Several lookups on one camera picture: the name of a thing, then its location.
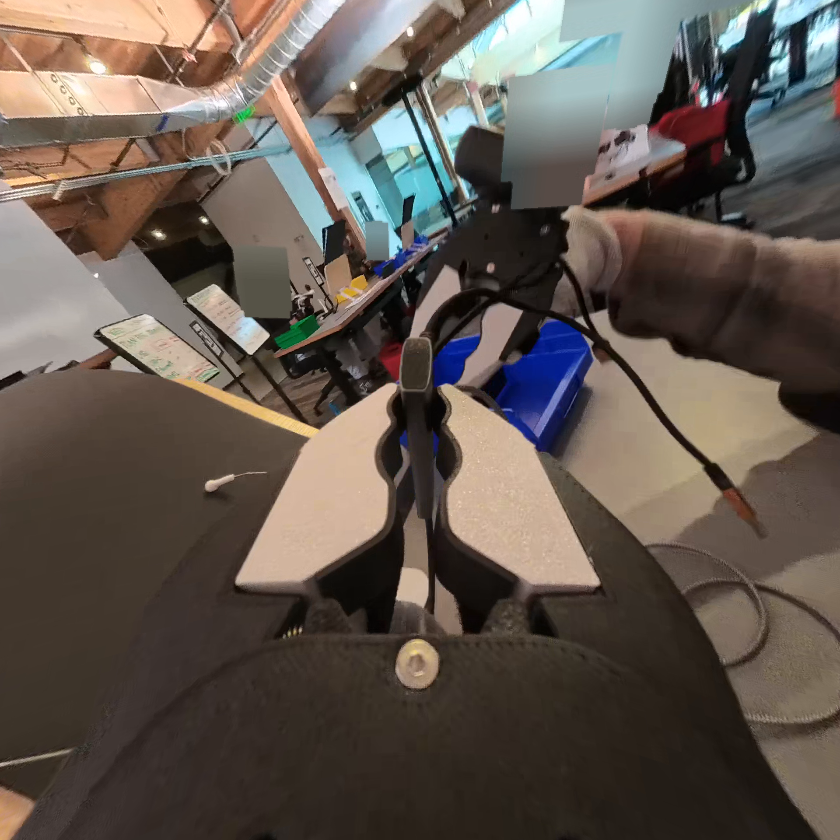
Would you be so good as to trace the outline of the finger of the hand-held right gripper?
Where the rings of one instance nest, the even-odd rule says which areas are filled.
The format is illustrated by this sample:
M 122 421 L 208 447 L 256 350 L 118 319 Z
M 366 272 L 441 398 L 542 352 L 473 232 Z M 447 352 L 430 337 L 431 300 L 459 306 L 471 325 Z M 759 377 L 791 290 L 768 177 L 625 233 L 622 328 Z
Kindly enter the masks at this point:
M 412 343 L 426 338 L 436 344 L 447 320 L 452 317 L 462 292 L 459 273 L 453 267 L 443 267 L 432 280 L 425 297 L 418 302 L 412 324 Z
M 508 363 L 512 355 L 520 358 L 539 336 L 542 317 L 514 308 L 507 303 L 488 307 L 479 322 L 479 341 L 467 358 L 459 384 L 481 387 Z

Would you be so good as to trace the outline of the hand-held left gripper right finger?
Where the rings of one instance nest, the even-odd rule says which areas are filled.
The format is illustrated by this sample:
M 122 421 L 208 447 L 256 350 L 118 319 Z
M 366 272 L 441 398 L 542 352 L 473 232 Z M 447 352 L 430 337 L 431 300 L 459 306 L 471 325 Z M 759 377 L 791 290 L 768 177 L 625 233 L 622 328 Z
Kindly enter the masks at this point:
M 436 573 L 468 617 L 499 602 L 590 595 L 601 580 L 535 447 L 453 385 L 437 391 Z

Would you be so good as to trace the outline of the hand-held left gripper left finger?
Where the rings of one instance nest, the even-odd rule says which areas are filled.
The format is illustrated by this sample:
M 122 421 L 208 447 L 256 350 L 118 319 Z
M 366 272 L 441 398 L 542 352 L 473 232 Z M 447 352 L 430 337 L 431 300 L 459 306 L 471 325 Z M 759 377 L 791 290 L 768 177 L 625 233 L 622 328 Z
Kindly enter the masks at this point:
M 402 572 L 398 396 L 396 385 L 383 386 L 303 445 L 237 572 L 239 591 L 393 616 Z

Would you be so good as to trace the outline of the grey usb hub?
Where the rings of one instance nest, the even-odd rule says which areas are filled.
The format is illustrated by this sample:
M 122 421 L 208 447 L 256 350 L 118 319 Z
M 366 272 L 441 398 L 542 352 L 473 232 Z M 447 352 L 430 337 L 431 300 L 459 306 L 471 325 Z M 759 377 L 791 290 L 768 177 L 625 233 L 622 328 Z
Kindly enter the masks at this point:
M 416 512 L 427 529 L 433 531 L 439 400 L 434 385 L 434 346 L 429 335 L 422 333 L 404 342 L 399 386 Z

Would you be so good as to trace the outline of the grey braided cable silver plug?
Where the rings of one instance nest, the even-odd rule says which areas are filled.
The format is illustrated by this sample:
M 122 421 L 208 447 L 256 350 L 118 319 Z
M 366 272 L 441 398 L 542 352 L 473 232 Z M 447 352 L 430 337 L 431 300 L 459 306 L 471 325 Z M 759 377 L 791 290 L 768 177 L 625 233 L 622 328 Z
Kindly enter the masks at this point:
M 687 600 L 699 592 L 714 588 L 725 587 L 740 589 L 745 592 L 745 595 L 752 605 L 753 613 L 756 619 L 755 635 L 753 636 L 749 646 L 747 646 L 744 651 L 737 656 L 729 658 L 719 656 L 721 666 L 727 671 L 740 668 L 753 662 L 753 660 L 762 653 L 764 647 L 766 646 L 770 637 L 771 620 L 770 611 L 764 599 L 765 595 L 771 595 L 775 599 L 787 602 L 788 605 L 808 615 L 833 637 L 836 644 L 839 644 L 838 625 L 836 625 L 824 613 L 820 612 L 815 606 L 802 600 L 802 598 L 793 595 L 792 593 L 783 591 L 778 587 L 754 581 L 734 564 L 718 558 L 705 549 L 695 548 L 681 542 L 651 542 L 646 544 L 645 548 L 655 557 L 658 557 L 658 552 L 669 551 L 690 555 L 696 558 L 702 558 L 713 563 L 719 569 L 727 573 L 727 575 L 723 577 L 712 576 L 705 580 L 695 581 L 694 583 L 688 585 L 687 588 L 681 590 L 682 595 Z M 817 728 L 838 720 L 839 703 L 838 700 L 836 700 L 827 710 L 823 712 L 811 713 L 799 717 L 785 717 L 769 714 L 767 712 L 752 712 L 745 709 L 742 709 L 742 715 L 744 720 L 754 727 L 788 729 Z

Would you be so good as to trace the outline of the person's right hand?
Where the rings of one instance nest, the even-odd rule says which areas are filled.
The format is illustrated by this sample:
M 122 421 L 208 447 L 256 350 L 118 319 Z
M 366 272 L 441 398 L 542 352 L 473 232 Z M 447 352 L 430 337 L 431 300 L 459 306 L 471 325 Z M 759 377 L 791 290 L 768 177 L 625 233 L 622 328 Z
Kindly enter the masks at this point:
M 570 206 L 561 217 L 567 224 L 563 261 L 577 279 L 588 311 L 601 311 L 623 267 L 617 232 L 607 213 L 581 205 Z

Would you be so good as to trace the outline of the blue plastic bin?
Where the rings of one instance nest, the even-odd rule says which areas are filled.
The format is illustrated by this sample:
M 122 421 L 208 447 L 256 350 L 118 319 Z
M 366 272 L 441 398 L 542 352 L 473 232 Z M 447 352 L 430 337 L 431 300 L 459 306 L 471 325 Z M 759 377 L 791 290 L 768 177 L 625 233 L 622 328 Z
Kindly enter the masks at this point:
M 485 396 L 475 401 L 505 417 L 537 451 L 547 453 L 568 424 L 592 361 L 583 335 L 549 320 L 530 352 L 481 385 Z

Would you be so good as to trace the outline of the background office desk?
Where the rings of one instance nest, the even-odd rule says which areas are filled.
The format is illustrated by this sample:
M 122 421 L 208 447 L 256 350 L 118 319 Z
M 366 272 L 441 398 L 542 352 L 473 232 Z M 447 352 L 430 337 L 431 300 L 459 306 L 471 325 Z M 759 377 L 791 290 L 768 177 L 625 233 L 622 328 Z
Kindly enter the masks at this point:
M 278 350 L 275 358 L 282 360 L 293 354 L 314 352 L 320 361 L 320 367 L 329 373 L 332 382 L 344 395 L 347 406 L 358 403 L 363 396 L 338 361 L 336 349 L 352 334 L 360 331 L 374 316 L 383 311 L 387 311 L 389 316 L 392 315 L 390 307 L 397 295 L 403 291 L 405 278 L 416 271 L 451 233 L 452 230 L 446 229 L 433 236 L 427 245 L 413 253 L 397 271 L 369 285 L 356 302 L 328 316 L 318 330 L 303 341 Z

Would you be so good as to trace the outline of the green box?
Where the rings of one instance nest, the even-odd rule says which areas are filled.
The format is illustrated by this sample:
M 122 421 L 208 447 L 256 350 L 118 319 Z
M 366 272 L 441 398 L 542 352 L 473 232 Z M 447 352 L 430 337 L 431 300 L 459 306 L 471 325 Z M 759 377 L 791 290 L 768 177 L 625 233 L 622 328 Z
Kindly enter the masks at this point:
M 319 330 L 320 322 L 315 314 L 307 316 L 290 324 L 287 331 L 275 337 L 279 350 L 287 350 L 310 338 Z

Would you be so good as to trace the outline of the white flip chart board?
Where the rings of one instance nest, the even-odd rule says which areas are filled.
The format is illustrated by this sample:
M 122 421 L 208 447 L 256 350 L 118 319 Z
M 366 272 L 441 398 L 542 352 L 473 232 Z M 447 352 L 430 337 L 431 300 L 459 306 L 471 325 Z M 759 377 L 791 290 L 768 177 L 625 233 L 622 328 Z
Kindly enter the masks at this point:
M 149 314 L 100 327 L 93 338 L 143 373 L 167 381 L 208 383 L 220 369 Z
M 218 285 L 210 285 L 185 299 L 185 303 L 247 356 L 255 355 L 270 340 L 270 333 Z

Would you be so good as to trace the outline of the red black office chair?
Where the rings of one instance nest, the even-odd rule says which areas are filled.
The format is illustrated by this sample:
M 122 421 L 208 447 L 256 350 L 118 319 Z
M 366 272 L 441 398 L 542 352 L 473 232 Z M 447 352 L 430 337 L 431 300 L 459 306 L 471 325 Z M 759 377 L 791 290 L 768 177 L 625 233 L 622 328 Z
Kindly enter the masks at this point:
M 731 67 L 722 98 L 706 107 L 686 106 L 667 113 L 655 127 L 667 140 L 685 146 L 677 174 L 662 175 L 650 189 L 649 207 L 660 212 L 687 212 L 696 217 L 712 200 L 718 224 L 751 229 L 745 213 L 725 213 L 722 194 L 750 183 L 757 171 L 747 131 L 747 113 L 770 58 L 777 3 L 752 13 Z

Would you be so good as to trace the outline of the wooden beam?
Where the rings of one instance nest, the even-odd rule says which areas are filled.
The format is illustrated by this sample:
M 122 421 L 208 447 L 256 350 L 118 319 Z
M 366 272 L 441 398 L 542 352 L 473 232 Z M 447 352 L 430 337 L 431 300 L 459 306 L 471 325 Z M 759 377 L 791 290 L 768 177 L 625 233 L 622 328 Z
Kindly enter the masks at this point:
M 325 177 L 328 167 L 280 76 L 273 78 L 263 99 L 267 102 L 280 130 L 287 138 L 332 221 L 336 223 L 343 220 L 347 225 L 351 242 L 360 252 L 364 252 L 366 242 L 361 227 L 349 205 L 340 205 L 336 202 L 339 185 L 337 183 L 332 185 L 332 182 Z

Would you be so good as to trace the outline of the silver ceiling duct pipes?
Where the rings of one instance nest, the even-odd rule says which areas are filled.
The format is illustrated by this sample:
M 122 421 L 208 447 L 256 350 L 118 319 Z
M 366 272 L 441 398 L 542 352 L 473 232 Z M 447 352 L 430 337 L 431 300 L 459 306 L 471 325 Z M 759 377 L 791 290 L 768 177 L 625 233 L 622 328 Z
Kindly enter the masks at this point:
M 232 119 L 256 104 L 343 5 L 275 2 L 246 40 L 239 64 L 205 87 L 131 75 L 4 70 L 1 146 L 142 139 Z

